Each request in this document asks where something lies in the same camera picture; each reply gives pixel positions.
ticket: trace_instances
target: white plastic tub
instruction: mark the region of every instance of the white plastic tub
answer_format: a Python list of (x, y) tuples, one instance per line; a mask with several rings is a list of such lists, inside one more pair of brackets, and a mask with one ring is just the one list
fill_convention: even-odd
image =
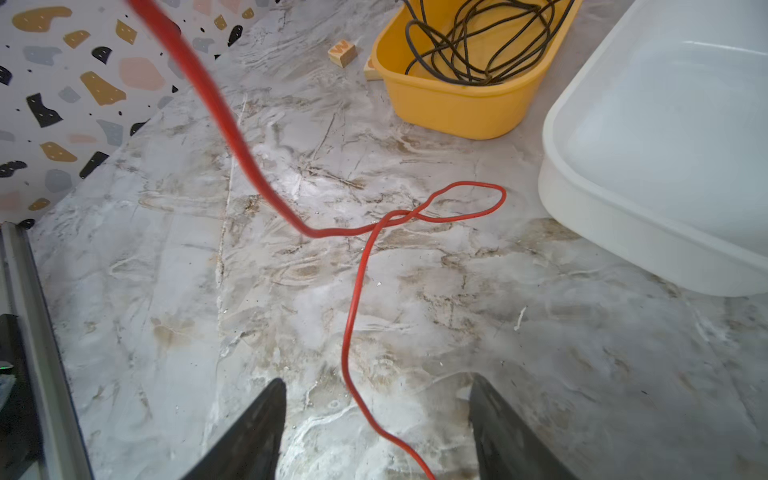
[(549, 111), (549, 213), (682, 287), (768, 292), (767, 19), (637, 0)]

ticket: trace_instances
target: gray marbled floor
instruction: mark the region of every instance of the gray marbled floor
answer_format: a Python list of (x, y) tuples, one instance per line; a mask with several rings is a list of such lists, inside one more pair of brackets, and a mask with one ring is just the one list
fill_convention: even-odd
[[(439, 478), (476, 476), (471, 372), (584, 479), (768, 476), (768, 296), (679, 290), (538, 199), (544, 116), (629, 3), (585, 0), (525, 121), (492, 141), (404, 124), (365, 82), (390, 0), (284, 2), (217, 62), (260, 166), (313, 226), (370, 223), (456, 180), (507, 188), (490, 217), (387, 230), (369, 264), (353, 377)], [(326, 50), (343, 36), (360, 54), (342, 70)], [(493, 201), (466, 188), (429, 213)], [(31, 237), (99, 480), (179, 477), (275, 376), (289, 400), (280, 478), (422, 477), (338, 368), (365, 239), (297, 235), (191, 92)]]

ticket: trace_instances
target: red cable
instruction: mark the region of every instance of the red cable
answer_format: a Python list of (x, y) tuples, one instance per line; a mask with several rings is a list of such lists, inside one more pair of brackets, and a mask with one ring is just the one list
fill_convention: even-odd
[[(401, 225), (413, 218), (424, 220), (431, 223), (448, 223), (456, 222), (459, 220), (468, 220), (470, 218), (483, 217), (485, 215), (495, 212), (506, 200), (507, 192), (503, 187), (494, 184), (485, 184), (482, 182), (456, 182), (448, 185), (442, 190), (438, 190), (429, 196), (426, 202), (419, 205), (414, 210), (394, 210), (386, 214), (378, 223), (365, 225), (360, 228), (323, 228), (314, 229), (307, 226), (283, 201), (282, 198), (272, 189), (272, 187), (266, 182), (266, 179), (261, 174), (261, 170), (254, 161), (253, 156), (250, 154), (248, 145), (240, 134), (240, 130), (237, 127), (237, 123), (232, 116), (232, 112), (224, 103), (223, 98), (219, 94), (214, 81), (210, 78), (205, 70), (205, 67), (200, 63), (200, 60), (189, 48), (189, 45), (178, 34), (178, 27), (165, 16), (165, 14), (157, 7), (157, 4), (153, 0), (126, 0), (128, 4), (139, 14), (139, 16), (147, 24), (147, 27), (155, 34), (160, 43), (168, 50), (171, 57), (179, 64), (179, 67), (184, 74), (190, 79), (190, 83), (197, 90), (197, 94), (208, 107), (211, 115), (214, 117), (219, 125), (221, 134), (227, 143), (232, 148), (237, 161), (240, 163), (240, 167), (248, 177), (248, 180), (253, 184), (256, 190), (262, 197), (268, 201), (277, 212), (286, 219), (288, 223), (293, 225), (302, 235), (306, 235), (310, 238), (323, 238), (323, 237), (355, 237), (363, 233), (371, 232), (366, 243), (366, 248), (362, 252), (360, 258), (360, 266), (357, 269), (357, 278), (355, 280), (355, 289), (352, 294), (352, 304), (349, 306), (349, 316), (346, 321), (346, 329), (344, 330), (344, 342), (341, 349), (341, 370), (344, 376), (344, 381), (352, 393), (352, 397), (357, 402), (360, 411), (368, 420), (368, 423), (376, 430), (376, 433), (394, 443), (401, 449), (408, 452), (414, 460), (419, 464), (427, 478), (435, 480), (435, 475), (429, 470), (429, 467), (424, 460), (419, 456), (414, 449), (412, 449), (407, 443), (398, 439), (391, 433), (384, 430), (379, 423), (373, 418), (373, 415), (368, 410), (366, 403), (363, 401), (359, 392), (355, 388), (352, 382), (352, 377), (349, 376), (349, 344), (352, 341), (352, 332), (355, 328), (355, 316), (357, 315), (357, 306), (360, 303), (360, 294), (362, 293), (362, 282), (366, 275), (366, 266), (368, 265), (368, 259), (373, 249), (373, 244), (376, 242), (376, 238), (379, 233), (387, 228), (394, 227), (395, 225)], [(434, 218), (421, 215), (420, 212), (429, 206), (429, 204), (438, 196), (442, 195), (448, 190), (454, 187), (460, 187), (462, 185), (471, 187), (484, 187), (493, 188), (501, 192), (502, 198), (491, 208), (483, 210), (475, 214), (456, 215), (454, 217), (446, 218)]]

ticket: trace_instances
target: wooden letter block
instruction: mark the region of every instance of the wooden letter block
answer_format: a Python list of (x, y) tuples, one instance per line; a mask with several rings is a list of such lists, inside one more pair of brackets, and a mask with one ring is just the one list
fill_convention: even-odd
[(382, 80), (382, 75), (373, 67), (373, 62), (370, 57), (368, 57), (366, 65), (362, 68), (362, 72), (366, 76), (367, 81)]
[(341, 68), (346, 67), (357, 56), (355, 45), (347, 40), (342, 40), (328, 50), (331, 61)]

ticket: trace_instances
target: coiled black rope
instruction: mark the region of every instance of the coiled black rope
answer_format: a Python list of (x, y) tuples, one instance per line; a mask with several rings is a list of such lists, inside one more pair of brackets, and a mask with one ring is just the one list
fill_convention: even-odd
[[(560, 19), (552, 28), (554, 19), (558, 16), (557, 4), (565, 2), (565, 0), (545, 1), (546, 5), (535, 5), (520, 2), (519, 0), (467, 0), (458, 8), (453, 19), (453, 27), (444, 35), (427, 23), (424, 0), (419, 0), (419, 6), (422, 9), (421, 19), (416, 16), (410, 1), (403, 0), (412, 16), (412, 20), (406, 25), (406, 41), (414, 56), (413, 61), (411, 61), (406, 68), (406, 75), (409, 74), (411, 68), (418, 62), (429, 74), (439, 80), (456, 85), (481, 87), (501, 84), (529, 68), (533, 68), (538, 61), (541, 60), (541, 57), (544, 56), (549, 43), (560, 30), (563, 21), (568, 16), (571, 7), (574, 4), (574, 0), (568, 0), (568, 4), (565, 6), (562, 15), (560, 15)], [(512, 15), (502, 18), (483, 28), (469, 31), (469, 23), (471, 20), (494, 8), (510, 8), (515, 12)], [(504, 28), (504, 24), (525, 17), (530, 18), (521, 28), (509, 32), (509, 40), (491, 56), (487, 65), (479, 67), (472, 64), (469, 57), (470, 52), (468, 46), (468, 40), (471, 37), (485, 33), (492, 28)], [(541, 24), (541, 32), (536, 35), (533, 41), (528, 43), (525, 48), (520, 50), (512, 58), (509, 58), (498, 65), (494, 65), (494, 61), (496, 61), (499, 55), (507, 51), (508, 48), (510, 48), (529, 28), (539, 28), (538, 26), (532, 27), (532, 25), (538, 24)], [(414, 25), (421, 28), (427, 37), (429, 37), (433, 48), (419, 53), (411, 39), (411, 28)], [(450, 50), (450, 59), (445, 56), (445, 50)], [(440, 71), (435, 62), (436, 56), (439, 56), (445, 62), (454, 74), (454, 77), (448, 76)]]

